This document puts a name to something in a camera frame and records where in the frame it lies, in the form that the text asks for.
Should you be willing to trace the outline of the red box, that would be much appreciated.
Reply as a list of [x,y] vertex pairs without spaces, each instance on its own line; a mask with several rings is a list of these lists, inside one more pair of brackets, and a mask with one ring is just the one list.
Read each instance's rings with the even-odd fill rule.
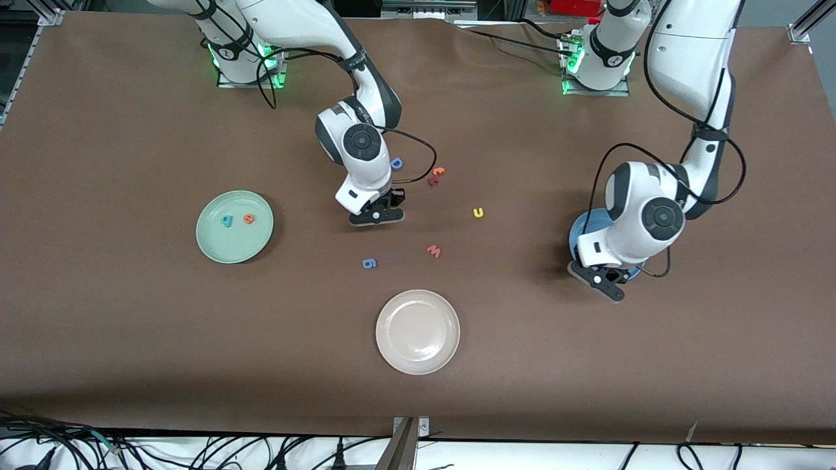
[[597,17],[603,0],[549,0],[549,11],[571,17]]

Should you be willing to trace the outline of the aluminium profile leg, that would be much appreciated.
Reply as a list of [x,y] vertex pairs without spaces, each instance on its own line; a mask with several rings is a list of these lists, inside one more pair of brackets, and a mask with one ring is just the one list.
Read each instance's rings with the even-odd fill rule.
[[418,417],[401,419],[374,470],[414,470],[419,431]]

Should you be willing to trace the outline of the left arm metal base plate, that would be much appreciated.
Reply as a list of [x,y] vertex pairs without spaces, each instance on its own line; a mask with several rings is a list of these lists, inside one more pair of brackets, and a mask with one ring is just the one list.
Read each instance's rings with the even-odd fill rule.
[[573,29],[556,40],[558,50],[567,53],[560,59],[562,93],[564,95],[627,97],[629,86],[626,77],[630,72],[631,63],[635,57],[634,53],[630,54],[621,65],[603,69],[603,78],[607,78],[608,83],[612,84],[612,88],[590,88],[576,77],[575,73],[579,70],[583,59],[591,56],[591,54],[586,53],[585,46],[583,46],[583,39],[587,36],[587,33],[588,30],[586,29]]

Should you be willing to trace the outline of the small metal bracket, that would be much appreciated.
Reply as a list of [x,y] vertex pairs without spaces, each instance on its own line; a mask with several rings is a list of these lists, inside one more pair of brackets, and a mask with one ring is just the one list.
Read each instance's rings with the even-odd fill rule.
[[[426,437],[430,437],[430,417],[429,416],[418,416],[418,417],[415,417],[415,419],[416,419],[416,422],[417,422],[417,425],[418,425],[418,428],[419,428],[418,437],[420,437],[421,439],[426,438]],[[403,420],[405,420],[405,417],[403,417],[403,416],[396,416],[393,419],[393,434],[395,434],[395,432],[399,428],[400,423]]]

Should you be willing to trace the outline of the blue plate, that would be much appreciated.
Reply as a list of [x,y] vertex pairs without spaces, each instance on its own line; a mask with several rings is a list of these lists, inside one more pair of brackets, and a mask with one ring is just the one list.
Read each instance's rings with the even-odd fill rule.
[[613,223],[609,212],[604,208],[595,208],[577,217],[568,233],[568,247],[571,249],[573,260],[577,261],[576,244],[580,235],[603,230]]

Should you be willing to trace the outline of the light green plate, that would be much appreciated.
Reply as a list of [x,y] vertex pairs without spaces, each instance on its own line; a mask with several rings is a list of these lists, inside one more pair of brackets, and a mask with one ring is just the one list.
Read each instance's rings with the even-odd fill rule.
[[[255,222],[243,223],[254,214]],[[230,227],[221,224],[224,215],[233,216]],[[268,202],[253,191],[227,191],[207,203],[197,218],[197,246],[206,258],[219,264],[241,264],[259,254],[274,232],[274,212]]]

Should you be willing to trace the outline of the aluminium frame rail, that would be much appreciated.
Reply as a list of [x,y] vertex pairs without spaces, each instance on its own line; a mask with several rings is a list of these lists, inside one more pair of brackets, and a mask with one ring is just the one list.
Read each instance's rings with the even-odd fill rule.
[[0,0],[0,130],[16,102],[24,76],[47,27],[60,25],[66,3],[59,0],[20,0],[29,9],[6,8]]

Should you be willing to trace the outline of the beige plate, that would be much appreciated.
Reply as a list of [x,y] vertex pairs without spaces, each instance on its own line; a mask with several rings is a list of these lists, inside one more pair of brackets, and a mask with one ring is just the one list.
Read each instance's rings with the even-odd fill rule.
[[441,294],[412,289],[386,302],[374,335],[381,356],[407,375],[429,375],[446,366],[460,344],[456,309]]

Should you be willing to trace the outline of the grey metal equipment box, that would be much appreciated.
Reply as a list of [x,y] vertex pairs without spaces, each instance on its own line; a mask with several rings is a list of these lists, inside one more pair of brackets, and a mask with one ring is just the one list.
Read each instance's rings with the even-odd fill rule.
[[477,0],[382,0],[380,17],[477,21]]

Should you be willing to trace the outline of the aluminium frame corner profile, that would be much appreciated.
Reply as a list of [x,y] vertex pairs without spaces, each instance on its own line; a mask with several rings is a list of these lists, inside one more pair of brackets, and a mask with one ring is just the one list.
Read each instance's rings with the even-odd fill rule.
[[786,27],[791,44],[808,44],[809,33],[833,12],[836,12],[836,0],[816,0],[794,23]]

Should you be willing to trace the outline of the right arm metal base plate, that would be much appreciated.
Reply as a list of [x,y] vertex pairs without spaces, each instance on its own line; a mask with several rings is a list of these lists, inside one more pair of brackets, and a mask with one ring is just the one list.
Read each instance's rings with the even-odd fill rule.
[[287,74],[285,54],[268,57],[274,48],[247,27],[236,40],[212,37],[209,50],[221,88],[283,88]]

